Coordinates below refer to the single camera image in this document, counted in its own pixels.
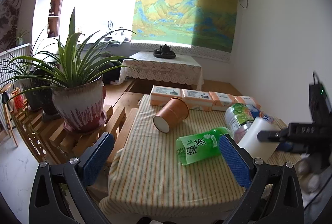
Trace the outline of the white plastic cup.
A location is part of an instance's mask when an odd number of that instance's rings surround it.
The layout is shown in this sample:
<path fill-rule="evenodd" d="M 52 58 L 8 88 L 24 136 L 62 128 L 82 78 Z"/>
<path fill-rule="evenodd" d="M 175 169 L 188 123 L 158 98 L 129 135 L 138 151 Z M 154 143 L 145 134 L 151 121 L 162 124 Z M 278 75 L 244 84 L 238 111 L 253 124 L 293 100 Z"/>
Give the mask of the white plastic cup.
<path fill-rule="evenodd" d="M 277 131 L 279 130 L 273 123 L 256 117 L 253 124 L 249 127 L 246 134 L 239 141 L 238 146 L 244 148 L 250 156 L 254 158 L 261 158 L 265 162 L 274 153 L 278 142 L 261 142 L 258 140 L 257 135 L 260 131 Z"/>

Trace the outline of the large orange paper cup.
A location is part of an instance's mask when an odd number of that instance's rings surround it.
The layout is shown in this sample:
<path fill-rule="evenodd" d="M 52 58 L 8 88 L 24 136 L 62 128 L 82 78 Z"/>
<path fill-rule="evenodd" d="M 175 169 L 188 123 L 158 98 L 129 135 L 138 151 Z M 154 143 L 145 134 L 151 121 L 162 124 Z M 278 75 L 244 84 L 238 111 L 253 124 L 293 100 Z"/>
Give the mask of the large orange paper cup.
<path fill-rule="evenodd" d="M 169 133 L 189 115 L 187 104 L 180 98 L 171 98 L 153 117 L 154 126 L 162 133 Z"/>

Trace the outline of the blue orange soda bottle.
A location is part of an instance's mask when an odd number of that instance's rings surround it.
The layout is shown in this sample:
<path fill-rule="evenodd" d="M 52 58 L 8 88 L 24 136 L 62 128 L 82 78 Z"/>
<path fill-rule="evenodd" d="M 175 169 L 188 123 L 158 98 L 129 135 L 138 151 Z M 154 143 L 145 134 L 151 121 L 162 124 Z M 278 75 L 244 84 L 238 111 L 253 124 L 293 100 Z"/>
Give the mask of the blue orange soda bottle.
<path fill-rule="evenodd" d="M 247 107 L 248 107 L 249 111 L 251 112 L 251 115 L 254 119 L 256 117 L 260 117 L 266 121 L 269 121 L 270 123 L 274 122 L 274 118 L 272 116 L 269 116 L 267 113 L 265 113 L 264 111 L 261 111 L 256 106 L 254 106 L 252 104 L 247 104 Z"/>

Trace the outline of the grapefruit label clear bottle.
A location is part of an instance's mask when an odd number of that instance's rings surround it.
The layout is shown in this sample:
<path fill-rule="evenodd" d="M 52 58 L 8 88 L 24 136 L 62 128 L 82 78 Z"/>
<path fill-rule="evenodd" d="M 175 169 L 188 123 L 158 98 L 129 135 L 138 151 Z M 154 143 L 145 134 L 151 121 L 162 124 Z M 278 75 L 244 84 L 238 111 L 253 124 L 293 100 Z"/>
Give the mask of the grapefruit label clear bottle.
<path fill-rule="evenodd" d="M 229 106 L 225 112 L 225 120 L 227 128 L 231 131 L 232 137 L 237 144 L 254 122 L 251 111 L 242 103 Z"/>

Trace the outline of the wooden slatted plant stand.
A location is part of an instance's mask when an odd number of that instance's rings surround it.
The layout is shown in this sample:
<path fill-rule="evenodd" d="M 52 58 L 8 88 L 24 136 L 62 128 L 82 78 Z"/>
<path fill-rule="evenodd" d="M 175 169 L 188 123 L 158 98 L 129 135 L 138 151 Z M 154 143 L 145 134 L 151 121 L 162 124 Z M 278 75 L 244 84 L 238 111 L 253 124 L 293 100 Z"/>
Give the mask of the wooden slatted plant stand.
<path fill-rule="evenodd" d="M 63 164 L 71 157 L 80 157 L 104 132 L 109 132 L 116 138 L 126 120 L 124 107 L 118 106 L 113 110 L 112 106 L 105 105 L 105 123 L 95 131 L 82 135 L 69 132 L 61 118 L 43 122 L 42 111 L 31 112 L 27 106 L 17 112 L 9 111 L 7 107 L 4 109 L 6 117 L 12 119 L 35 159 L 38 162 L 48 161 L 52 164 Z"/>

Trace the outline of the striped yellow tablecloth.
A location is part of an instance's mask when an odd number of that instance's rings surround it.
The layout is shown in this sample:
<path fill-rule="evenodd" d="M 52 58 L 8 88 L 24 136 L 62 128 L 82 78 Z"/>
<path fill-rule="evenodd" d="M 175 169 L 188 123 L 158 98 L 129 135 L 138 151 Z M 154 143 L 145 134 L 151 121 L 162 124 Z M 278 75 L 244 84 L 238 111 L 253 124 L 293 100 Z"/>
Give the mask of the striped yellow tablecloth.
<path fill-rule="evenodd" d="M 221 156 L 182 165 L 176 140 L 226 124 L 220 111 L 190 111 L 171 132 L 157 130 L 158 106 L 144 95 L 126 144 L 109 171 L 108 195 L 100 201 L 105 215 L 136 213 L 200 217 L 232 209 L 244 193 Z"/>

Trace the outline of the green tea bottle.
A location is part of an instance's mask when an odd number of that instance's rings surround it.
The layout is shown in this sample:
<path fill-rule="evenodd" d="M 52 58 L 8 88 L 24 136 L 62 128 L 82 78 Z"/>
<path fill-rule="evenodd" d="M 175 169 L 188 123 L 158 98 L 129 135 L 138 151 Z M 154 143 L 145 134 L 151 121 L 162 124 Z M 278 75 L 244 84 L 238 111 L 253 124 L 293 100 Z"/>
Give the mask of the green tea bottle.
<path fill-rule="evenodd" d="M 219 139 L 231 131 L 226 127 L 217 127 L 204 133 L 181 136 L 176 140 L 176 154 L 179 162 L 186 166 L 211 157 L 220 156 Z"/>

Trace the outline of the low table lace cloth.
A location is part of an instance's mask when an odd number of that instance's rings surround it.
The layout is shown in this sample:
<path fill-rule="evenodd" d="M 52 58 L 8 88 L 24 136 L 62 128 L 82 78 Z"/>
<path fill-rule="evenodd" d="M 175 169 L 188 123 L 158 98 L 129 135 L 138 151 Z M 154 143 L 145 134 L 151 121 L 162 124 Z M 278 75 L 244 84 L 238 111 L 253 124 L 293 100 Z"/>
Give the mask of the low table lace cloth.
<path fill-rule="evenodd" d="M 201 90 L 204 84 L 203 68 L 189 55 L 177 54 L 173 59 L 154 57 L 152 52 L 138 52 L 123 60 L 119 83 L 126 77 L 142 80 L 194 85 Z"/>

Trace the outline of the potted spider plant red-white pot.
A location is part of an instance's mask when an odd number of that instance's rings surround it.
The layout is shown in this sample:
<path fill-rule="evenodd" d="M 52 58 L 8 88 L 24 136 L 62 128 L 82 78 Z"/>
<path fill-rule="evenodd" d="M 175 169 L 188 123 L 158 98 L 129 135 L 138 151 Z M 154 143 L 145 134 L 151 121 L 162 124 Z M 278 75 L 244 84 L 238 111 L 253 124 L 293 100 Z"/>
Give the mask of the potted spider plant red-white pot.
<path fill-rule="evenodd" d="M 98 69 L 108 62 L 118 62 L 113 68 L 123 68 L 124 56 L 107 51 L 107 44 L 97 39 L 89 44 L 90 37 L 79 43 L 82 33 L 75 30 L 75 12 L 71 13 L 66 41 L 57 38 L 57 52 L 37 52 L 31 60 L 39 62 L 47 75 L 38 76 L 51 83 L 52 101 L 67 127 L 78 133 L 98 128 L 103 112 L 105 89 L 103 73 Z"/>

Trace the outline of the dark potted plant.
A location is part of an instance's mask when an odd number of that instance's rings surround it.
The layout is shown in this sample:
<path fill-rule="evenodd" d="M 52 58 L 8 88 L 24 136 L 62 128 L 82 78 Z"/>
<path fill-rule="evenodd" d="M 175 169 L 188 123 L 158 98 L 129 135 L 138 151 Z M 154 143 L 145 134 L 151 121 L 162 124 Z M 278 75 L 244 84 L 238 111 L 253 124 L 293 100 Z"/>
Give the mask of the dark potted plant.
<path fill-rule="evenodd" d="M 28 75 L 14 76 L 11 81 L 6 82 L 1 89 L 6 86 L 17 85 L 21 89 L 20 96 L 24 95 L 28 101 L 30 111 L 35 112 L 42 109 L 42 121 L 49 122 L 59 119 L 60 115 L 56 110 L 52 101 L 51 83 L 46 79 L 38 79 L 38 76 L 47 75 L 48 72 L 39 62 L 31 60 L 32 57 L 37 56 L 38 42 L 31 45 L 30 56 L 17 57 L 17 59 L 25 59 L 30 65 L 30 72 Z"/>

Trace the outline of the dark bag on floor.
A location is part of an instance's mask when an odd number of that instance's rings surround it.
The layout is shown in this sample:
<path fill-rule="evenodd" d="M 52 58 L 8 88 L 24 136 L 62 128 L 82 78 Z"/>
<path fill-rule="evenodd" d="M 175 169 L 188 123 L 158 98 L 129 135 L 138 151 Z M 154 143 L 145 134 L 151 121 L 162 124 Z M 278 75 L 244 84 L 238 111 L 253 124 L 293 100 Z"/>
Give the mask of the dark bag on floor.
<path fill-rule="evenodd" d="M 118 62 L 108 62 L 107 64 L 101 66 L 98 70 L 100 72 L 112 68 L 111 70 L 108 70 L 107 72 L 103 73 L 103 83 L 104 85 L 110 85 L 111 82 L 116 82 L 119 80 L 120 77 L 120 67 L 113 68 L 115 66 L 119 66 L 120 64 Z"/>

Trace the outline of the white radiator cover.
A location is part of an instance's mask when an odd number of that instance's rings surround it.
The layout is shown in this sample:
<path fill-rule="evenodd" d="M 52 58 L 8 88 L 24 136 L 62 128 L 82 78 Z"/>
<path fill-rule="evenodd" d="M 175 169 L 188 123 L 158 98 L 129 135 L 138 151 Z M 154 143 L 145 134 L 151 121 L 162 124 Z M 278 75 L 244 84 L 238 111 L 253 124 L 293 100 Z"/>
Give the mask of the white radiator cover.
<path fill-rule="evenodd" d="M 25 59 L 17 57 L 30 56 L 29 43 L 1 52 L 1 86 L 11 81 L 14 76 L 28 75 L 30 65 Z"/>

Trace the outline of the black teapot set tray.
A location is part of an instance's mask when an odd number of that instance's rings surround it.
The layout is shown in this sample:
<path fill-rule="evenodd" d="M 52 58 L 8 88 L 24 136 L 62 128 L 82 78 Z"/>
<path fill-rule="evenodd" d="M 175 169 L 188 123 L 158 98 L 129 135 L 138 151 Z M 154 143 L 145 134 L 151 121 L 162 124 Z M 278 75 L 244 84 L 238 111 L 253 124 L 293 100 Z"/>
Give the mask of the black teapot set tray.
<path fill-rule="evenodd" d="M 171 47 L 167 44 L 164 44 L 153 51 L 153 56 L 156 58 L 163 58 L 163 59 L 174 59 L 176 57 L 175 52 L 171 50 Z"/>

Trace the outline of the green landscape roller blind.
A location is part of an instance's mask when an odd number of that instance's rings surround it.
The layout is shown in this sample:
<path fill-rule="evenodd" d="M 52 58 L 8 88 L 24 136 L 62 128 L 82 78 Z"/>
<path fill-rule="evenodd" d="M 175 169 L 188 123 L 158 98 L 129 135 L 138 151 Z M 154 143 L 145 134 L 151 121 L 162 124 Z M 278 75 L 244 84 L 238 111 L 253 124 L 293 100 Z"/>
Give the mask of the green landscape roller blind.
<path fill-rule="evenodd" d="M 237 0 L 136 0 L 135 40 L 232 51 Z"/>

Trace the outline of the ink painting wall scroll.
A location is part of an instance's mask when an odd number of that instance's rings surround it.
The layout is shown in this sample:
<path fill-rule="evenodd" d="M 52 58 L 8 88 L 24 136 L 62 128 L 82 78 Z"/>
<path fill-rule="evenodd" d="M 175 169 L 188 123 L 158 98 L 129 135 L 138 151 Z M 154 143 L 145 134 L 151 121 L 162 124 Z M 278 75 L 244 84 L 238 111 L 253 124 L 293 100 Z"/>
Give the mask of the ink painting wall scroll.
<path fill-rule="evenodd" d="M 17 23 L 21 3 L 22 0 L 3 0 L 1 2 L 1 52 L 16 46 Z"/>

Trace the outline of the white pink wall shelf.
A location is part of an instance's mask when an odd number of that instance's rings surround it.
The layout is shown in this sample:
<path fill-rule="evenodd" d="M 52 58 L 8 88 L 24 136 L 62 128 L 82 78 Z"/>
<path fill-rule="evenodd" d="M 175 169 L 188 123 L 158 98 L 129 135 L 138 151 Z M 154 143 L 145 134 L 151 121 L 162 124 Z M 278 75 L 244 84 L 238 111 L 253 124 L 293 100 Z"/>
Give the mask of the white pink wall shelf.
<path fill-rule="evenodd" d="M 59 35 L 61 4 L 62 0 L 51 0 L 50 10 L 48 14 L 47 29 L 47 34 L 49 38 L 54 38 Z"/>

